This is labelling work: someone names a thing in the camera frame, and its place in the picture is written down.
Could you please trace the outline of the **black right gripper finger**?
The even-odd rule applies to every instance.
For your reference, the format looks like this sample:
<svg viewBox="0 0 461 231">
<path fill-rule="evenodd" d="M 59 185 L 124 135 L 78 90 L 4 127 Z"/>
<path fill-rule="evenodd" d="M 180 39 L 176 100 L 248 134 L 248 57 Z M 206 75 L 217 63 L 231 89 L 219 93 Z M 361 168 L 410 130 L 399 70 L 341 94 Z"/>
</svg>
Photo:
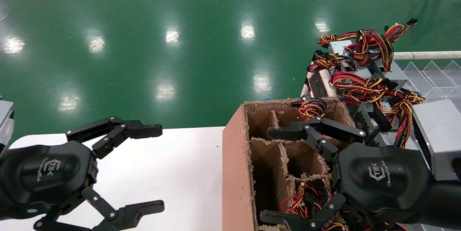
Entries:
<svg viewBox="0 0 461 231">
<path fill-rule="evenodd" d="M 300 215 L 282 213 L 278 211 L 263 210 L 260 212 L 260 219 L 264 223 L 283 225 L 288 231 L 320 231 L 333 215 L 346 203 L 343 194 L 336 194 L 329 203 L 324 206 L 312 218 L 305 218 Z"/>
</svg>

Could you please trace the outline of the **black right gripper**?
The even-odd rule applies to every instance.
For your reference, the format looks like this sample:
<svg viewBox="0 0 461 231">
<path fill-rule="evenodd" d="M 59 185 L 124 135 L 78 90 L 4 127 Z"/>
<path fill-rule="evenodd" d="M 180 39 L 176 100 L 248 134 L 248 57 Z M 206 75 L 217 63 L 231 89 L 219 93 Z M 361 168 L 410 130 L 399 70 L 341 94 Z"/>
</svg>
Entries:
<svg viewBox="0 0 461 231">
<path fill-rule="evenodd" d="M 420 219 L 422 198 L 433 180 L 421 152 L 367 147 L 356 143 L 364 140 L 364 131 L 324 117 L 268 128 L 267 137 L 304 140 L 327 162 L 337 163 L 335 187 L 346 198 L 344 207 L 356 217 L 370 224 L 415 224 Z M 339 152 L 327 137 L 350 145 Z"/>
</svg>

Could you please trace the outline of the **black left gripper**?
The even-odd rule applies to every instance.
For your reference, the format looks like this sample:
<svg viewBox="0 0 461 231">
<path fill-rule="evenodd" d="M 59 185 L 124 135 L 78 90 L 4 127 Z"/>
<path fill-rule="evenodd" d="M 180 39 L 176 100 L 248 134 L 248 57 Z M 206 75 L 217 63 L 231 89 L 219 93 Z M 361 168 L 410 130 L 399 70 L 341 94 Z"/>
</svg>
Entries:
<svg viewBox="0 0 461 231">
<path fill-rule="evenodd" d="M 97 159 L 77 141 L 8 149 L 1 155 L 1 220 L 57 211 L 84 202 L 82 191 L 97 181 Z"/>
</svg>

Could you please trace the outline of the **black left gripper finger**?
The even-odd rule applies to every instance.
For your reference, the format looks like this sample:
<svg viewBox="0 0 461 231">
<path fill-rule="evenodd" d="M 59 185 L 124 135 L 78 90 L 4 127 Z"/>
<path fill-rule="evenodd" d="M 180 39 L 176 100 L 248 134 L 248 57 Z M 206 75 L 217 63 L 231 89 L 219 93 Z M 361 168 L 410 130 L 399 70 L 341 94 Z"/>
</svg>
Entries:
<svg viewBox="0 0 461 231">
<path fill-rule="evenodd" d="M 145 215 L 164 211 L 162 200 L 153 200 L 145 203 L 126 205 L 115 210 L 106 200 L 91 187 L 82 190 L 81 195 L 96 209 L 104 219 L 92 231 L 121 231 L 137 227 L 140 219 Z M 58 211 L 50 211 L 38 220 L 33 229 L 36 231 L 88 231 L 89 228 L 58 222 Z"/>
<path fill-rule="evenodd" d="M 66 133 L 68 141 L 83 143 L 102 137 L 92 146 L 93 154 L 102 159 L 128 138 L 144 139 L 162 135 L 160 124 L 144 125 L 140 120 L 123 120 L 111 116 L 71 129 Z"/>
</svg>

